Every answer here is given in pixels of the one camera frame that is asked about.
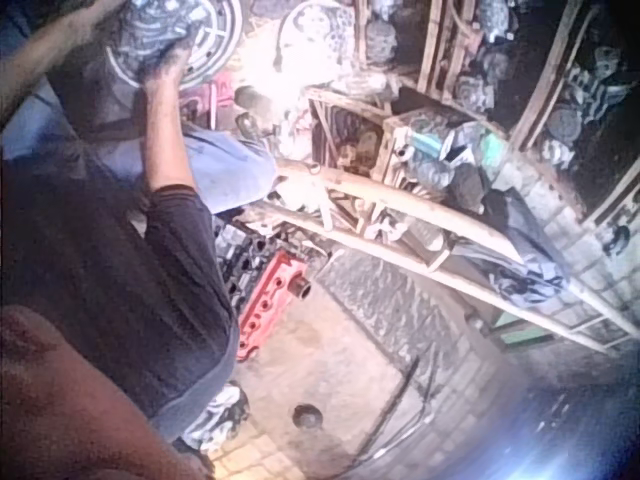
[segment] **pipe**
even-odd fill
[[[353,248],[354,250],[359,250],[369,255],[373,255],[384,261],[393,263],[394,265],[397,265],[401,268],[415,272],[418,275],[431,278],[436,282],[442,283],[443,285],[446,285],[450,288],[482,300],[483,302],[486,302],[490,305],[504,310],[505,312],[509,312],[517,317],[527,320],[535,325],[538,325],[539,327],[555,333],[556,335],[579,343],[580,345],[590,348],[591,350],[607,355],[612,355],[612,352],[607,351],[604,345],[596,342],[588,336],[582,333],[572,332],[568,327],[556,322],[552,318],[549,318],[545,315],[518,308],[508,301],[502,299],[491,290],[481,287],[480,285],[477,285],[464,277],[455,275],[442,269],[436,270],[435,272],[430,272],[428,265],[423,260],[413,255],[408,255],[398,248],[387,247],[376,243],[375,241],[365,240],[355,234],[338,228],[327,232],[323,228],[322,224],[314,220],[310,220],[307,215],[298,212],[292,212],[290,210],[287,210],[286,208],[277,207],[265,202],[258,202],[252,204],[252,206],[262,210],[265,213],[273,214],[285,222],[289,222],[293,225],[297,225],[298,227],[305,228],[311,232],[323,235],[331,240],[340,242],[347,247]]]
[[[296,275],[289,282],[287,290],[289,290],[289,292],[291,292],[296,298],[304,300],[311,293],[311,282],[302,275]]]

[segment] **red engine part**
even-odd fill
[[[240,315],[238,361],[247,360],[266,342],[293,297],[304,299],[309,294],[306,270],[306,263],[284,250],[276,252]]]

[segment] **cable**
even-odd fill
[[[394,433],[391,436],[391,438],[389,438],[389,440],[387,440],[372,455],[368,455],[365,458],[356,461],[353,465],[351,465],[342,473],[334,477],[331,477],[333,480],[338,480],[342,478],[344,475],[353,472],[354,470],[362,467],[363,465],[371,462],[372,460],[379,460],[380,458],[388,454],[390,451],[402,445],[402,443],[404,443],[405,440],[411,438],[411,436],[413,436],[421,426],[429,423],[426,421],[428,418],[428,415],[425,415],[425,413],[427,412],[429,400],[431,399],[431,391],[433,388],[433,383],[435,381],[435,374],[437,372],[438,358],[439,358],[439,351],[434,345],[433,348],[431,349],[431,362],[429,363],[430,365],[429,378],[425,388],[425,394],[422,398],[422,406],[420,408],[420,411],[416,415],[411,417],[411,419],[407,421],[407,423],[405,423],[401,428],[399,428],[396,431],[396,433]]]

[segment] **green object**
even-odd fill
[[[485,136],[480,142],[482,166],[488,170],[497,170],[500,167],[502,153],[506,146],[506,142],[494,133]]]

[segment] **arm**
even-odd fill
[[[72,49],[86,43],[96,25],[124,1],[98,0],[59,18],[33,35],[15,55],[0,62],[0,130],[40,79]]]
[[[179,87],[194,35],[178,42],[145,82],[147,138],[145,174],[152,192],[170,185],[195,190],[180,124]]]

